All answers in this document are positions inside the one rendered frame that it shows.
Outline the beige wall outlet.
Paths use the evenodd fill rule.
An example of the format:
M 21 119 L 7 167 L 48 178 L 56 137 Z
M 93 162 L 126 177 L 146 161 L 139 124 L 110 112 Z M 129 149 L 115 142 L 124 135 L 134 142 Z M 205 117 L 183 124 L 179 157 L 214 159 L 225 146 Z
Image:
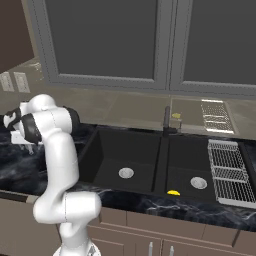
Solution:
M 26 74 L 22 73 L 22 72 L 15 72 L 14 77 L 15 77 L 15 80 L 16 80 L 18 90 L 21 93 L 29 93 L 30 88 L 29 88 L 29 85 L 28 85 L 28 80 L 27 80 Z
M 2 84 L 3 90 L 6 92 L 13 92 L 14 87 L 8 72 L 0 74 L 0 83 Z

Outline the dark sink tap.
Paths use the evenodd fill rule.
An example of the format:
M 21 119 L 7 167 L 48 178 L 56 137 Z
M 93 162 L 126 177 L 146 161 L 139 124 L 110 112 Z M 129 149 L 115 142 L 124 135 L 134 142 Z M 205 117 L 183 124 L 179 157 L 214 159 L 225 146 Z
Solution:
M 181 132 L 182 128 L 182 120 L 177 119 L 177 122 L 179 123 L 179 126 L 177 128 L 175 127 L 170 127 L 170 107 L 166 106 L 165 111 L 164 111 L 164 119 L 163 119 L 163 136 L 168 137 L 171 134 L 178 134 Z

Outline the black double basin sink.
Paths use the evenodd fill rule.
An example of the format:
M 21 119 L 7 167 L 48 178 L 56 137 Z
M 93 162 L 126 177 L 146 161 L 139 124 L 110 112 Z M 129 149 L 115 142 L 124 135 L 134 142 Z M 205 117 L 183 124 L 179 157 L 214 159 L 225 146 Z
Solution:
M 209 139 L 98 128 L 79 154 L 80 180 L 121 191 L 220 204 L 211 174 Z M 256 173 L 250 167 L 243 145 L 238 143 L 238 146 L 256 196 Z M 119 176 L 119 170 L 124 167 L 134 171 L 132 178 Z M 195 189 L 190 183 L 193 177 L 205 179 L 207 187 Z M 180 196 L 168 195 L 168 190 L 177 190 Z

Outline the beige cupboard door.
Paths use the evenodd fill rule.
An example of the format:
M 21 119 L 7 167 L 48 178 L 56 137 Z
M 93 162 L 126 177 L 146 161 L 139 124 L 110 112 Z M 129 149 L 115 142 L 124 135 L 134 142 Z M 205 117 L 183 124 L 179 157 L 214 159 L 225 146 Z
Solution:
M 102 256 L 148 256 L 153 242 L 153 256 L 160 256 L 161 240 L 124 231 L 89 226 L 88 233 Z
M 236 256 L 229 249 L 222 249 L 210 244 L 195 244 L 164 239 L 162 244 L 162 256 L 169 256 L 170 247 L 174 246 L 174 256 Z

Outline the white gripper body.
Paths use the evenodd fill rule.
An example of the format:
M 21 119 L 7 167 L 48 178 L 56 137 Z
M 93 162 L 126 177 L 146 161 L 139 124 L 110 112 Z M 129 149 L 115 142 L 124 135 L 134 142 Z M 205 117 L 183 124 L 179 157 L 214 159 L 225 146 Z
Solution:
M 11 143 L 12 144 L 24 144 L 24 145 L 32 145 L 34 143 L 29 142 L 24 139 L 24 137 L 20 134 L 18 130 L 11 131 Z

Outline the beige cupboard front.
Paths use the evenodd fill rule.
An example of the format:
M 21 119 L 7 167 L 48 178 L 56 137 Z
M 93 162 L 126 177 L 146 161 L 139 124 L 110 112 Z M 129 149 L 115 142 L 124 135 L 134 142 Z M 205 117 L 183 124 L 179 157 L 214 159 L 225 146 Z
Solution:
M 37 223 L 32 204 L 0 199 L 0 256 L 53 256 L 60 245 L 57 226 Z

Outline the beige drawer front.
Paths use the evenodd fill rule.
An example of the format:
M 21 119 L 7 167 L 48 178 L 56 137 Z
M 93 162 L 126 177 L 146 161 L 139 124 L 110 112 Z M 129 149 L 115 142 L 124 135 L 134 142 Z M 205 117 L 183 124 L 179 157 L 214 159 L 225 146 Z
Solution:
M 127 226 L 136 229 L 201 240 L 205 225 L 179 219 L 128 212 Z
M 127 214 L 124 210 L 103 207 L 100 213 L 100 222 L 110 225 L 126 226 Z
M 238 235 L 238 229 L 206 225 L 202 234 L 202 239 L 216 245 L 233 247 Z

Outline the round silver sink drain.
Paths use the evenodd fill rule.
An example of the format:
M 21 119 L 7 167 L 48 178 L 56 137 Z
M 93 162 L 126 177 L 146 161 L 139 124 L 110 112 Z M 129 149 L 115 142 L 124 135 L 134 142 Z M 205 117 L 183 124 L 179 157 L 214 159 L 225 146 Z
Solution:
M 207 181 L 201 177 L 193 177 L 190 181 L 195 189 L 203 190 L 207 187 Z
M 131 168 L 124 167 L 119 170 L 118 174 L 123 179 L 130 179 L 133 177 L 134 171 Z

